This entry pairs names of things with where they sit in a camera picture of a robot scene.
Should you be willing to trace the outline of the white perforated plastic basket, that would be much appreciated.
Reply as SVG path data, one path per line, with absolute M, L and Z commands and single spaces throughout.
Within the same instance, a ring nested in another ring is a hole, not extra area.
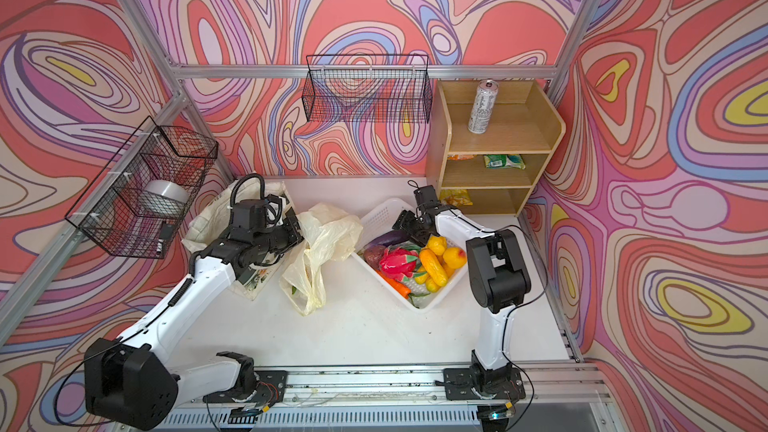
M 356 245 L 356 254 L 352 256 L 357 263 L 359 263 L 364 270 L 371 274 L 374 279 L 389 292 L 397 302 L 399 302 L 406 309 L 420 314 L 427 314 L 435 309 L 445 297 L 455 288 L 455 286 L 467 276 L 468 266 L 463 265 L 449 278 L 447 285 L 442 287 L 435 293 L 428 293 L 426 287 L 423 284 L 417 284 L 413 280 L 404 278 L 405 286 L 407 286 L 414 296 L 413 301 L 405 298 L 400 292 L 396 291 L 394 287 L 388 284 L 388 282 L 379 275 L 378 271 L 369 266 L 363 258 L 364 247 L 367 246 L 376 237 L 391 232 L 392 225 L 395 223 L 397 217 L 402 211 L 412 211 L 413 207 L 409 206 L 405 201 L 399 198 L 388 199 L 377 207 L 373 208 L 362 219 L 363 231 L 360 234 L 358 243 Z

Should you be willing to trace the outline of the leaf print canvas tote bag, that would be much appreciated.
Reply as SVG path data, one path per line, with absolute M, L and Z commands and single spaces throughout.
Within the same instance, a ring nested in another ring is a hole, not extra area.
M 220 259 L 234 271 L 233 290 L 254 300 L 302 241 L 285 183 L 251 173 L 193 219 L 182 244 L 191 252 L 188 275 L 202 274 L 202 260 Z

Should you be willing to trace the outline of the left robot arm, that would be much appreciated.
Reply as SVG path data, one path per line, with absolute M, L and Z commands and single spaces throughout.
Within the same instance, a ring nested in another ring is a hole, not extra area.
M 190 259 L 185 277 L 148 313 L 114 339 L 84 354 L 84 404 L 102 422 L 149 431 L 178 405 L 204 396 L 246 402 L 259 376 L 251 357 L 223 351 L 202 363 L 167 362 L 187 330 L 232 285 L 277 264 L 303 240 L 285 196 L 269 194 L 230 205 L 225 230 Z

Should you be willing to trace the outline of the cream plastic grocery bag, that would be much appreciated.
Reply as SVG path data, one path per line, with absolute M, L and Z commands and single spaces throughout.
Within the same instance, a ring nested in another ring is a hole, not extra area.
M 294 309 L 308 316 L 327 302 L 323 266 L 356 251 L 363 225 L 358 216 L 327 203 L 301 212 L 298 219 L 303 241 L 286 257 L 279 285 Z

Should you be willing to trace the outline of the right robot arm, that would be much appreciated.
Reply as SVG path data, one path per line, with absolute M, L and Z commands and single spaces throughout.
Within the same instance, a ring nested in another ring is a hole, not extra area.
M 416 208 L 400 214 L 394 224 L 421 243 L 444 237 L 463 248 L 472 296 L 482 308 L 479 336 L 470 365 L 446 368 L 437 384 L 450 401 L 505 400 L 526 397 L 524 371 L 507 352 L 514 314 L 529 303 L 532 280 L 522 250 L 524 233 L 515 225 L 486 228 L 457 208 L 442 203 L 432 186 L 416 185 Z

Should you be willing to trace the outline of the toy purple eggplant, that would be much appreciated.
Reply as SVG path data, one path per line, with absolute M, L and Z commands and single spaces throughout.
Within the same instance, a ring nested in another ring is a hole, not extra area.
M 368 249 L 370 247 L 375 247 L 375 246 L 390 247 L 392 245 L 397 245 L 397 244 L 406 242 L 409 239 L 410 239 L 410 236 L 406 231 L 390 230 L 372 239 L 370 242 L 368 242 L 366 245 L 363 246 L 363 249 Z

